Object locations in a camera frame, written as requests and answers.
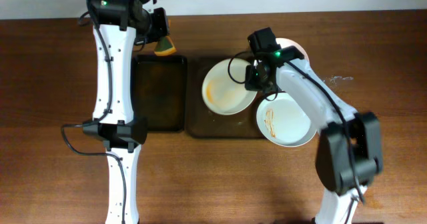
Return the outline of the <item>green yellow sponge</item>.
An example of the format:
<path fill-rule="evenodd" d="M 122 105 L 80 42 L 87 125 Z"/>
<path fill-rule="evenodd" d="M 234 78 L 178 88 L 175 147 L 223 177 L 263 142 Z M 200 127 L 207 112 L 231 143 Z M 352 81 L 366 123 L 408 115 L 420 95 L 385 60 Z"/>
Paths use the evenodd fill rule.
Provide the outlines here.
<path fill-rule="evenodd" d="M 168 56 L 177 51 L 170 36 L 161 37 L 157 42 L 154 53 L 157 56 Z"/>

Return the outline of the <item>white plate with sauce centre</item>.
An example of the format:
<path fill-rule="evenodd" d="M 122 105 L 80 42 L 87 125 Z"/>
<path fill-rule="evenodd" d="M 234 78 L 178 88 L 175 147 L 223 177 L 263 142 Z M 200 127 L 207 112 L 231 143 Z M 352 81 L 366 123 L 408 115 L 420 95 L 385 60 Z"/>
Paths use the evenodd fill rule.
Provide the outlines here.
<path fill-rule="evenodd" d="M 248 61 L 235 58 L 230 68 L 230 59 L 224 59 L 215 64 L 204 77 L 201 85 L 201 95 L 207 108 L 219 115 L 234 115 L 249 107 L 254 101 L 256 91 L 248 91 L 244 84 L 233 81 L 232 77 L 239 82 L 245 79 Z"/>

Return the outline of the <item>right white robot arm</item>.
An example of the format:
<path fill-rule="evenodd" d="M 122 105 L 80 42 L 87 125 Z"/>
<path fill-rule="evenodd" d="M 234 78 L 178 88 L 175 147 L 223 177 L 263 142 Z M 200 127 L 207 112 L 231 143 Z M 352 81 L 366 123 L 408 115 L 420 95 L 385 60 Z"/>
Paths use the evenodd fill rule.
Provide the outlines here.
<path fill-rule="evenodd" d="M 325 191 L 313 223 L 351 223 L 375 176 L 384 168 L 380 121 L 341 100 L 294 45 L 282 47 L 271 28 L 248 36 L 254 63 L 246 69 L 251 91 L 285 91 L 319 133 L 316 172 Z"/>

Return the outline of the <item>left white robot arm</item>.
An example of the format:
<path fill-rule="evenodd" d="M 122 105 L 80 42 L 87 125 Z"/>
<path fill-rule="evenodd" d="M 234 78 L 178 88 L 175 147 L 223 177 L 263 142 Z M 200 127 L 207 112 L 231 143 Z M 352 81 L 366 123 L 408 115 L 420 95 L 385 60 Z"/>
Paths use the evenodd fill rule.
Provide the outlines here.
<path fill-rule="evenodd" d="M 131 100 L 132 53 L 155 43 L 157 56 L 176 48 L 169 36 L 165 9 L 147 11 L 157 0 L 86 0 L 97 48 L 97 96 L 92 118 L 79 125 L 102 141 L 109 165 L 106 223 L 138 223 L 138 157 L 147 137 L 147 122 L 134 115 Z"/>

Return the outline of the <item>small black tray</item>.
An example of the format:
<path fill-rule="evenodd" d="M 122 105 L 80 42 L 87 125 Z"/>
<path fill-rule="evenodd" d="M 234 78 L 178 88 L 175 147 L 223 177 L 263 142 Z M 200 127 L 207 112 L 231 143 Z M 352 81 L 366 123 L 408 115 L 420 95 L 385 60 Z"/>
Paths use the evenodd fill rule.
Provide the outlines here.
<path fill-rule="evenodd" d="M 183 130 L 187 90 L 187 59 L 182 55 L 136 55 L 132 66 L 131 98 L 137 118 L 149 132 Z"/>

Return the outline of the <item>large brown tray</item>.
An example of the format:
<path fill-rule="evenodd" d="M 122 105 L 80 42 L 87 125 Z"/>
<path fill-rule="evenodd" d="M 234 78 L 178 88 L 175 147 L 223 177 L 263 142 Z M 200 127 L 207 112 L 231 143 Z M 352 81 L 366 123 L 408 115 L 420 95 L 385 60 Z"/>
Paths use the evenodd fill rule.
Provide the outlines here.
<path fill-rule="evenodd" d="M 256 123 L 256 111 L 264 99 L 262 93 L 258 93 L 247 108 L 234 115 L 218 115 L 203 102 L 203 80 L 209 70 L 225 58 L 207 56 L 188 60 L 184 129 L 197 139 L 263 139 Z"/>

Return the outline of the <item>white plate top right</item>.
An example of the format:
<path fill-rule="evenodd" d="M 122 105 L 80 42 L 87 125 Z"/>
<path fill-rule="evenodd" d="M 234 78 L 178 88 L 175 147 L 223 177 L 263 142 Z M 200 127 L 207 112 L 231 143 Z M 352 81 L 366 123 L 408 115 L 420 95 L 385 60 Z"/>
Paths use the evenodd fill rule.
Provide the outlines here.
<path fill-rule="evenodd" d="M 286 39 L 286 38 L 281 38 L 281 37 L 276 38 L 276 43 L 278 45 L 280 45 L 281 48 L 294 46 L 304 55 L 305 60 L 307 60 L 307 61 L 310 60 L 308 57 L 308 54 L 306 53 L 304 48 L 299 43 L 296 43 L 295 41 L 293 41 L 291 39 Z"/>

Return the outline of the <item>white plate bottom right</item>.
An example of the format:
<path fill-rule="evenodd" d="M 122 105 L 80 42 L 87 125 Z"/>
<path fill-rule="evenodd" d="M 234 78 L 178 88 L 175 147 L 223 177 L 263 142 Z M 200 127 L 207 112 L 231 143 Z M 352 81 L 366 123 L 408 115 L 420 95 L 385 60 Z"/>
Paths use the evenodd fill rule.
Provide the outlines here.
<path fill-rule="evenodd" d="M 261 134 L 276 145 L 299 147 L 310 142 L 317 130 L 310 118 L 288 93 L 270 95 L 256 111 L 256 123 Z"/>

